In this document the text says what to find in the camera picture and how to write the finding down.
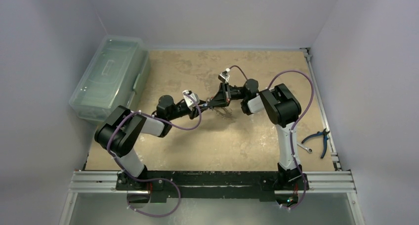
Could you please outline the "large keyring with keys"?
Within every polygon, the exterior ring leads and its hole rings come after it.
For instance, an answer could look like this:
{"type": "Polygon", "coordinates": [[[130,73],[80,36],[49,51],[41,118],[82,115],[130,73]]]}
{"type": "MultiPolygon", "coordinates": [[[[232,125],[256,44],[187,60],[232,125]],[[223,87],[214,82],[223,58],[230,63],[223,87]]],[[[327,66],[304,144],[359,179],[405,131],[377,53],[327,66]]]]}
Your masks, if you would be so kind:
{"type": "Polygon", "coordinates": [[[204,104],[207,104],[207,106],[209,108],[208,110],[215,111],[216,114],[223,119],[232,119],[233,118],[232,110],[230,110],[227,107],[210,106],[210,100],[209,99],[204,104]]]}

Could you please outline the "translucent green plastic storage box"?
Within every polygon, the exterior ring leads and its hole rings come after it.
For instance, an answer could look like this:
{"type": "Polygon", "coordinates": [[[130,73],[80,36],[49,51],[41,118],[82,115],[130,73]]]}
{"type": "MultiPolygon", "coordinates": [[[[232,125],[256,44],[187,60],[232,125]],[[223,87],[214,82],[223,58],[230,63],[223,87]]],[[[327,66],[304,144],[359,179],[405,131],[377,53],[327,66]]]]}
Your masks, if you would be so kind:
{"type": "Polygon", "coordinates": [[[149,50],[142,39],[106,35],[69,104],[78,118],[97,125],[117,106],[138,106],[150,69],[149,50]]]}

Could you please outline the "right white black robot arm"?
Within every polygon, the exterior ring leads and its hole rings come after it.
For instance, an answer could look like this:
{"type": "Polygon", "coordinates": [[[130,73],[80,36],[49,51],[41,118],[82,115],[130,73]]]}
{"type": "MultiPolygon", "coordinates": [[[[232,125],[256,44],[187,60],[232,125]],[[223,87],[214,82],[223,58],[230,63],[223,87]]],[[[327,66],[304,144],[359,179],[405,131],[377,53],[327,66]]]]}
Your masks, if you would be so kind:
{"type": "Polygon", "coordinates": [[[240,100],[246,115],[266,112],[277,131],[279,145],[278,173],[273,189],[307,189],[307,178],[295,148],[295,123],[301,114],[301,105],[285,84],[271,90],[259,91],[258,87],[255,79],[246,80],[241,87],[220,83],[218,92],[207,100],[206,106],[209,109],[227,107],[232,100],[240,100]]]}

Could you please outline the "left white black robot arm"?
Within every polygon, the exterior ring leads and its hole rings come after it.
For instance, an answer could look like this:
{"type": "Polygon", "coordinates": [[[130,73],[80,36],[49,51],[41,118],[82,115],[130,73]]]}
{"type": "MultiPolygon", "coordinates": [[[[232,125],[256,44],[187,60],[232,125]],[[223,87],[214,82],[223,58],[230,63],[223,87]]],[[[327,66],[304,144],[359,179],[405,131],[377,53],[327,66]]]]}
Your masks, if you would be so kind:
{"type": "Polygon", "coordinates": [[[189,90],[183,92],[183,99],[178,103],[170,95],[161,96],[152,115],[118,106],[96,130],[94,140],[120,166],[123,183],[136,190],[151,188],[156,179],[149,178],[147,167],[136,155],[137,138],[140,134],[165,137],[175,127],[172,120],[183,116],[200,119],[207,107],[205,101],[189,90]]]}

